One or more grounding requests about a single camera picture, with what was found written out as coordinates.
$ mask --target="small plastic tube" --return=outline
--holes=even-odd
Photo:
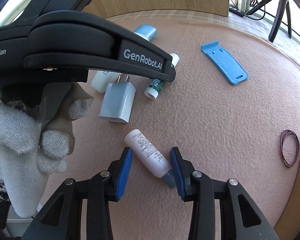
[[[171,65],[173,67],[176,67],[180,58],[175,53],[171,53],[170,55],[172,56],[172,62],[171,62],[172,64]],[[150,83],[150,85],[147,87],[147,89],[145,91],[145,95],[151,99],[156,99],[165,83],[166,83],[165,81],[162,81],[160,79],[152,80],[152,82]]]
[[[136,28],[133,33],[151,41],[157,34],[157,29],[151,25],[143,24]],[[108,84],[114,83],[121,75],[122,73],[99,70],[91,82],[91,87],[103,94],[106,92]]]
[[[170,188],[176,187],[170,163],[140,130],[132,130],[124,141],[154,176],[161,178]]]

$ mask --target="black tripod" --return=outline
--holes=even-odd
[[[258,11],[260,8],[262,8],[265,4],[267,4],[270,1],[272,1],[272,0],[262,0],[259,3],[259,6],[257,8],[251,9],[250,11],[248,11],[246,13],[246,15],[252,15],[252,14],[254,14],[256,11]],[[269,34],[269,41],[270,42],[274,41],[274,38],[276,37],[276,35],[278,33],[280,24],[282,22],[282,17],[283,17],[283,14],[284,14],[284,9],[286,9],[286,11],[287,11],[288,35],[291,38],[292,28],[291,28],[291,12],[290,12],[289,1],[288,0],[279,0],[277,14],[276,14],[276,16],[274,18],[272,29],[271,29],[271,32]]]

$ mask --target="pink fabric surface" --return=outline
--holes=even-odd
[[[213,179],[236,178],[272,226],[289,199],[298,161],[285,168],[279,136],[292,129],[300,138],[300,67],[270,44],[217,24],[182,19],[137,19],[116,22],[134,30],[141,24],[157,28],[153,43],[180,61],[177,77],[156,100],[144,95],[148,78],[132,76],[135,101],[128,124],[98,117],[103,95],[90,87],[95,71],[82,87],[95,97],[90,116],[74,122],[76,145],[67,157],[68,170],[50,176],[42,204],[64,179],[89,179],[120,157],[124,137],[140,131],[169,158],[178,146],[183,157]],[[245,68],[249,79],[231,86],[201,52],[203,43],[219,40]],[[287,159],[293,159],[287,138]],[[134,156],[125,195],[110,203],[114,239],[187,239],[192,203],[184,203]],[[216,239],[220,238],[216,218]]]

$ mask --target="hand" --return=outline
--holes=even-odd
[[[34,215],[49,174],[66,170],[64,157],[75,144],[72,121],[86,116],[92,102],[78,83],[71,84],[52,120],[35,120],[21,102],[0,102],[0,181],[19,216]],[[49,116],[51,107],[40,107]]]

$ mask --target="white bottle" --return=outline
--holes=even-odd
[[[91,82],[91,87],[103,94],[108,84],[116,82],[121,75],[122,73],[98,70]]]
[[[143,24],[135,29],[134,33],[147,41],[151,41],[157,34],[157,30],[153,26]],[[108,84],[114,83],[121,75],[122,73],[99,70],[91,82],[91,87],[103,94],[106,92]]]
[[[175,188],[170,163],[140,130],[135,129],[128,133],[124,141],[154,176],[161,178],[170,188]]]

